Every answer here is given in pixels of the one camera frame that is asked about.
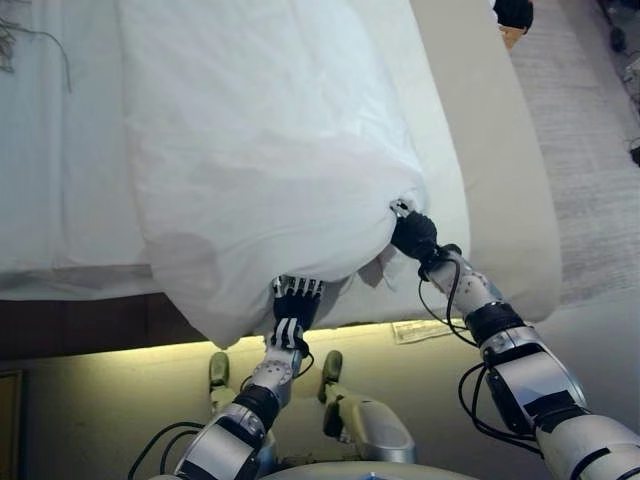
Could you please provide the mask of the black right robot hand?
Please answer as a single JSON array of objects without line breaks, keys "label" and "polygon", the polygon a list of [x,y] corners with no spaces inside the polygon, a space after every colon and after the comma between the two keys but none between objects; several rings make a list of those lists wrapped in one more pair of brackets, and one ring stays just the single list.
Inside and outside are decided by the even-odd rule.
[{"label": "black right robot hand", "polygon": [[421,262],[432,258],[437,250],[437,230],[432,220],[402,200],[393,201],[390,208],[396,216],[391,244],[409,258]]}]

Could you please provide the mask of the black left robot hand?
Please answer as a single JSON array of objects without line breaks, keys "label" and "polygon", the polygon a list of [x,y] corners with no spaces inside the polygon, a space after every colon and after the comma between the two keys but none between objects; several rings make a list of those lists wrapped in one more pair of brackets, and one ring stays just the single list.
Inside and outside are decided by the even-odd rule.
[{"label": "black left robot hand", "polygon": [[307,330],[313,324],[325,283],[306,277],[281,275],[272,281],[273,313],[276,320],[296,320]]}]

